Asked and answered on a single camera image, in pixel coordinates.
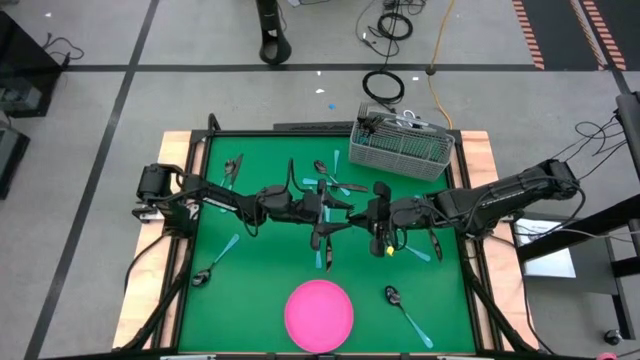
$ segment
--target gray floor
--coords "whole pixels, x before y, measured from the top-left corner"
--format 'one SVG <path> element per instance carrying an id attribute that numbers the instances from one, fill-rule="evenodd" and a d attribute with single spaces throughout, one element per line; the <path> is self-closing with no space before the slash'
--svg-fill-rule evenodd
<path id="1" fill-rule="evenodd" d="M 294 46 L 290 63 L 380 62 L 353 34 L 355 18 L 368 1 L 333 0 L 296 9 L 281 3 Z M 5 10 L 38 41 L 44 42 L 47 32 L 69 37 L 87 53 L 79 64 L 126 64 L 148 5 L 148 0 L 116 4 L 22 0 Z M 414 21 L 414 37 L 401 44 L 401 55 L 392 63 L 429 60 L 446 5 L 444 0 L 429 2 Z M 373 23 L 377 11 L 365 14 L 361 29 Z M 141 62 L 257 64 L 256 20 L 252 0 L 162 0 Z M 510 1 L 478 7 L 460 0 L 445 33 L 441 62 L 531 64 L 518 27 Z M 41 356 L 110 350 L 122 303 L 122 279 L 139 231 L 130 215 L 134 192 L 142 166 L 157 157 L 164 131 L 203 128 L 210 112 L 225 129 L 352 120 L 360 101 L 367 100 L 361 89 L 363 75 L 137 73 Z M 406 84 L 399 108 L 444 124 L 424 73 L 398 75 Z M 640 88 L 640 74 L 625 77 L 632 89 Z M 47 117 L 15 121 L 32 143 L 9 198 L 0 202 L 3 359 L 24 356 L 122 78 L 122 73 L 67 73 Z M 441 72 L 434 80 L 457 128 L 489 132 L 500 176 L 521 171 L 576 140 L 577 122 L 605 123 L 618 94 L 607 72 Z M 393 84 L 379 79 L 372 80 L 372 86 L 380 93 L 394 90 Z M 581 175 L 600 159 L 584 152 L 571 165 Z M 581 215 L 637 193 L 628 153 L 616 153 L 583 182 L 583 188 L 588 201 Z M 532 210 L 568 215 L 576 205 L 576 201 L 545 202 Z M 629 254 L 628 244 L 619 244 L 616 250 L 621 258 Z M 626 285 L 630 303 L 640 303 L 640 292 L 631 291 L 640 288 L 638 279 L 629 279 Z M 530 303 L 540 336 L 558 353 L 593 356 L 639 346 L 628 342 L 612 348 L 600 340 L 601 331 L 616 326 L 608 297 L 532 284 Z M 636 306 L 632 312 L 638 327 L 640 309 Z"/>

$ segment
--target wire mesh basket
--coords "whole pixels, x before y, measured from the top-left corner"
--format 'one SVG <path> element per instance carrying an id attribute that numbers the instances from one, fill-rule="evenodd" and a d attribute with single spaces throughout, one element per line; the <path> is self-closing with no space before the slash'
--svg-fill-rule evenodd
<path id="1" fill-rule="evenodd" d="M 435 181 L 451 161 L 453 136 L 420 120 L 371 112 L 384 120 L 370 133 L 354 122 L 349 144 L 352 163 L 417 179 Z"/>

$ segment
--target green table surface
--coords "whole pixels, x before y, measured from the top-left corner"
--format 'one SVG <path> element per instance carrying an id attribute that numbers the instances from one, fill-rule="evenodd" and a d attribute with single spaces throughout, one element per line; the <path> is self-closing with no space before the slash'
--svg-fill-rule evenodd
<path id="1" fill-rule="evenodd" d="M 302 178 L 321 177 L 315 172 L 314 160 L 322 160 L 333 170 L 336 149 L 340 150 L 338 181 L 369 189 L 375 181 L 384 181 L 392 188 L 393 199 L 447 187 L 444 174 L 430 183 L 352 164 L 346 137 L 215 138 L 206 177 L 220 183 L 225 161 L 244 153 L 235 191 L 252 194 L 268 185 L 284 184 L 289 158 L 295 161 L 296 179 L 302 186 Z M 293 186 L 290 191 L 294 198 L 300 197 Z M 347 197 L 336 191 L 333 195 L 356 205 L 356 212 L 364 210 L 373 197 L 371 192 L 352 192 Z M 332 221 L 343 222 L 344 215 L 344 211 L 332 211 Z M 189 289 L 179 350 L 302 352 L 287 334 L 285 304 L 297 286 L 326 279 L 346 291 L 354 308 L 351 334 L 335 352 L 474 351 L 452 229 L 436 230 L 444 253 L 442 262 L 438 262 L 426 231 L 411 232 L 408 244 L 429 254 L 429 263 L 407 250 L 393 257 L 374 257 L 369 253 L 366 230 L 343 230 L 332 236 L 334 259 L 329 273 L 315 267 L 310 233 L 310 226 L 268 220 L 253 238 L 234 214 L 206 205 L 196 239 L 193 274 L 208 267 L 234 234 L 240 235 L 240 241 L 216 265 L 206 286 Z M 432 349 L 425 347 L 402 312 L 386 302 L 386 285 L 398 289 L 404 308 L 432 339 Z"/>

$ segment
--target black metal frame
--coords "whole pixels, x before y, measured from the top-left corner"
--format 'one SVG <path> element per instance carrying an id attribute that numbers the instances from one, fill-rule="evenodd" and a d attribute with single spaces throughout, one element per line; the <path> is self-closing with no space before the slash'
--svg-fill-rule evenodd
<path id="1" fill-rule="evenodd" d="M 640 180 L 640 94 L 622 94 L 616 97 L 618 110 L 616 119 L 622 125 L 633 160 L 636 175 Z M 632 232 L 640 231 L 640 194 L 636 194 L 607 209 L 565 226 L 566 229 L 583 231 L 595 235 L 607 234 L 623 226 Z M 524 263 L 558 250 L 589 240 L 585 234 L 554 232 L 534 242 L 517 248 L 518 260 Z M 640 274 L 640 234 L 632 234 L 635 256 L 615 260 L 611 244 L 607 241 L 611 270 L 616 282 L 617 294 L 612 295 L 620 335 L 626 340 L 635 340 L 629 308 L 624 296 L 621 279 Z"/>
<path id="2" fill-rule="evenodd" d="M 461 136 L 459 131 L 451 131 L 450 134 L 456 138 L 456 152 L 458 163 L 460 167 L 460 175 L 462 179 L 463 187 L 470 187 L 470 178 L 467 170 L 466 159 L 464 156 L 464 149 L 461 141 Z M 187 155 L 187 166 L 186 169 L 193 169 L 193 163 L 195 161 L 195 152 L 198 143 L 200 143 L 204 139 L 204 152 L 203 159 L 201 162 L 200 174 L 206 176 L 206 171 L 208 168 L 208 160 L 209 154 L 211 152 L 211 148 L 213 145 L 213 139 L 215 137 L 261 137 L 261 136 L 270 136 L 270 137 L 291 137 L 291 136 L 313 136 L 313 137 L 348 137 L 350 135 L 349 131 L 345 131 L 345 129 L 340 129 L 336 131 L 222 131 L 220 130 L 220 126 L 218 122 L 215 120 L 215 117 L 212 115 L 209 118 L 209 129 L 208 130 L 194 130 L 191 133 L 191 140 L 189 145 L 189 151 Z M 447 186 L 453 187 L 455 186 L 455 182 L 453 179 L 453 170 L 451 166 L 448 166 L 445 170 Z M 187 239 L 187 251 L 195 248 L 195 241 L 197 236 L 194 235 Z M 170 279 L 173 277 L 173 272 L 175 269 L 175 260 L 177 259 L 177 251 L 179 248 L 179 239 L 172 239 L 171 251 L 169 254 L 169 259 L 173 261 L 167 261 L 167 265 L 165 268 L 165 277 L 163 279 L 163 287 L 162 292 L 165 293 L 171 284 Z M 473 273 L 468 260 L 467 247 L 466 247 L 466 237 L 464 234 L 460 234 L 456 230 L 456 243 L 458 246 L 458 254 L 460 257 L 460 264 L 463 276 L 463 283 L 465 287 L 465 296 L 467 297 L 467 308 L 469 311 L 470 319 L 471 319 L 471 327 L 473 333 L 473 341 L 476 350 L 475 355 L 471 355 L 471 357 L 492 357 L 495 359 L 524 359 L 524 360 L 587 360 L 587 358 L 580 357 L 565 357 L 565 356 L 557 356 L 557 355 L 544 355 L 536 352 L 526 352 L 526 351 L 517 351 L 517 352 L 506 352 L 503 350 L 502 345 L 502 337 L 501 331 L 499 330 L 498 322 L 502 322 L 503 324 L 506 321 L 506 318 L 499 313 L 498 310 L 498 321 L 492 317 L 492 311 L 490 307 L 497 309 L 497 306 L 493 304 L 493 306 L 487 306 L 485 301 L 488 301 L 489 304 L 492 303 L 493 295 L 491 294 L 491 286 L 489 282 L 489 274 L 487 270 L 487 264 L 484 254 L 484 249 L 482 243 L 474 242 L 474 250 L 476 252 L 476 261 L 478 264 L 478 273 L 481 279 L 482 287 L 485 290 L 484 296 L 477 293 L 473 286 L 471 285 L 471 280 L 467 272 Z M 191 263 L 193 257 L 189 259 L 189 264 L 187 266 L 188 274 L 191 273 Z M 135 360 L 159 360 L 161 356 L 169 356 L 169 355 L 178 355 L 178 344 L 180 341 L 180 334 L 183 323 L 183 315 L 184 315 L 184 307 L 186 303 L 187 293 L 189 290 L 189 282 L 185 281 L 183 288 L 179 292 L 178 295 L 178 306 L 176 309 L 176 320 L 173 326 L 173 334 L 171 338 L 170 347 L 168 348 L 157 348 L 160 344 L 160 339 L 162 337 L 162 325 L 164 323 L 164 315 L 160 323 L 157 325 L 156 330 L 154 332 L 154 337 L 152 338 L 152 348 L 149 350 L 120 350 L 113 353 L 105 353 L 105 354 L 92 354 L 92 355 L 82 355 L 82 356 L 72 356 L 72 357 L 61 357 L 57 358 L 58 360 L 79 360 L 79 359 L 87 359 L 87 360 L 115 360 L 115 359 L 135 359 Z M 487 307 L 487 313 L 490 322 L 491 328 L 491 337 L 493 341 L 493 346 L 495 350 L 486 350 L 484 348 L 483 340 L 482 340 L 482 332 L 479 325 L 479 317 L 477 311 L 477 303 L 476 297 L 478 295 L 483 304 Z M 385 354 L 385 355 L 367 355 L 367 354 L 326 354 L 326 355 L 313 355 L 313 354 L 276 354 L 276 353 L 265 353 L 265 354 L 216 354 L 215 359 L 374 359 L 374 360 L 383 360 L 383 359 L 439 359 L 439 355 L 419 355 L 419 354 L 408 354 L 408 353 L 400 353 L 400 354 Z"/>

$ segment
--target orange striped tape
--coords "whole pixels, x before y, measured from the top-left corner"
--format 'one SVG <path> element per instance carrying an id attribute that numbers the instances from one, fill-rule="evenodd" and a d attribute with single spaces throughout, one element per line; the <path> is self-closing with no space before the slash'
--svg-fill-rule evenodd
<path id="1" fill-rule="evenodd" d="M 531 58 L 533 59 L 533 65 L 540 70 L 544 70 L 544 59 L 542 58 L 542 53 L 540 53 L 538 42 L 536 41 L 536 37 L 533 34 L 533 29 L 531 28 L 531 24 L 529 23 L 529 17 L 527 16 L 527 11 L 522 5 L 522 1 L 512 0 L 511 2 L 513 4 L 513 8 L 516 11 L 518 22 L 520 23 L 520 27 L 522 28 L 524 38 L 527 42 L 529 53 L 531 53 Z"/>
<path id="2" fill-rule="evenodd" d="M 627 70 L 624 57 L 620 52 L 620 49 L 618 49 L 615 40 L 613 40 L 613 37 L 609 33 L 607 24 L 605 24 L 604 19 L 600 15 L 595 2 L 592 0 L 584 0 L 582 3 L 584 4 L 584 8 L 587 10 L 587 16 L 589 16 L 593 25 L 596 27 L 598 36 L 600 36 L 600 39 L 602 39 L 602 42 L 605 44 L 606 49 L 603 49 L 603 51 L 609 53 L 613 63 L 618 69 Z"/>
<path id="3" fill-rule="evenodd" d="M 600 52 L 598 51 L 596 44 L 593 42 L 593 39 L 591 38 L 591 32 L 589 31 L 587 24 L 585 24 L 584 20 L 582 19 L 582 16 L 580 16 L 580 10 L 578 9 L 578 5 L 575 3 L 575 1 L 578 1 L 578 0 L 569 0 L 569 2 L 571 3 L 571 8 L 573 8 L 573 12 L 576 15 L 576 18 L 578 19 L 578 22 L 580 23 L 580 27 L 582 28 L 582 33 L 585 39 L 587 39 L 587 42 L 589 43 L 589 47 L 591 48 L 591 52 L 593 53 L 593 56 L 595 56 L 596 61 L 598 62 L 598 70 L 604 70 L 604 65 L 605 65 L 604 59 L 600 56 Z"/>

